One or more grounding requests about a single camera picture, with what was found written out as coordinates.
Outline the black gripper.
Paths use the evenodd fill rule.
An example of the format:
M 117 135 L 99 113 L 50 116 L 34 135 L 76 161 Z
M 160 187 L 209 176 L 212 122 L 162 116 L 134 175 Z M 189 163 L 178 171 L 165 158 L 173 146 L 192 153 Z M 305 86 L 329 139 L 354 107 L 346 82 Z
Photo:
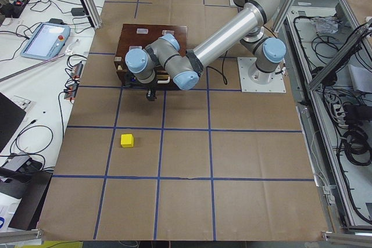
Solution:
M 156 99 L 157 99 L 157 96 L 156 96 L 156 89 L 154 87 L 149 87 L 147 89 L 147 93 L 146 93 L 146 99 L 150 102 L 154 102 Z

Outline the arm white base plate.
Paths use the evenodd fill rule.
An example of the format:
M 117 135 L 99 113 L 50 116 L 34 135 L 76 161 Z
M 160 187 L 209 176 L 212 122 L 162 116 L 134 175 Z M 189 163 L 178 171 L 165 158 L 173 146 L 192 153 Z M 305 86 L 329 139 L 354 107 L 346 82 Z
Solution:
M 261 72 L 256 67 L 255 57 L 238 57 L 238 71 L 242 92 L 251 93 L 286 93 L 284 78 L 280 71 L 280 66 L 272 73 Z

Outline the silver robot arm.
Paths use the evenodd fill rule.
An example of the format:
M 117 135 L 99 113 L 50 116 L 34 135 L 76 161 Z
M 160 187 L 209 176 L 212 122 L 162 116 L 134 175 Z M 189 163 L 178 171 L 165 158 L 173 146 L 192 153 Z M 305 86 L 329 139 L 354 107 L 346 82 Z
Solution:
M 194 49 L 179 53 L 180 45 L 174 35 L 165 34 L 144 49 L 131 49 L 124 61 L 136 82 L 148 88 L 148 100 L 155 100 L 152 93 L 156 84 L 155 67 L 162 66 L 180 90 L 192 89 L 203 75 L 204 69 L 237 42 L 256 56 L 253 81 L 267 84 L 277 65 L 286 54 L 282 40 L 264 33 L 264 25 L 277 10 L 280 0 L 233 0 L 241 11 L 210 38 Z

